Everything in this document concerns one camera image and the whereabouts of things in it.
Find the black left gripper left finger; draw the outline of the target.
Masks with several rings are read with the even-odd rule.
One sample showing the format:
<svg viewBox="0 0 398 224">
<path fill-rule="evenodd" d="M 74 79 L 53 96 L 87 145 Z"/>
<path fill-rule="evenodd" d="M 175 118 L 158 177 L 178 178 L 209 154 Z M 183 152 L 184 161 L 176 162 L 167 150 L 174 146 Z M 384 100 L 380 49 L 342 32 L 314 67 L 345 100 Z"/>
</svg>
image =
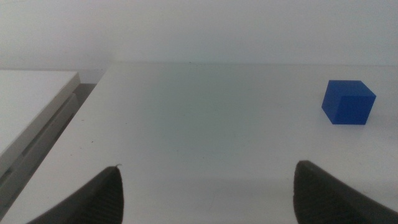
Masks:
<svg viewBox="0 0 398 224">
<path fill-rule="evenodd" d="M 65 200 L 31 223 L 122 223 L 124 193 L 118 167 L 105 168 Z"/>
</svg>

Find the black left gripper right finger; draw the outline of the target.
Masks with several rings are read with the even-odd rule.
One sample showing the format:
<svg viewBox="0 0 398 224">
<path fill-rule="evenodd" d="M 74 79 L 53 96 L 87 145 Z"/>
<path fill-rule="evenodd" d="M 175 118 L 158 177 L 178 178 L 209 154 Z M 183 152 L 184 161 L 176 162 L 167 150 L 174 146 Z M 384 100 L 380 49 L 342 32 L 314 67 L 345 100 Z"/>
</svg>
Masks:
<svg viewBox="0 0 398 224">
<path fill-rule="evenodd" d="M 397 212 L 310 161 L 296 165 L 293 206 L 299 223 L 397 223 Z"/>
</svg>

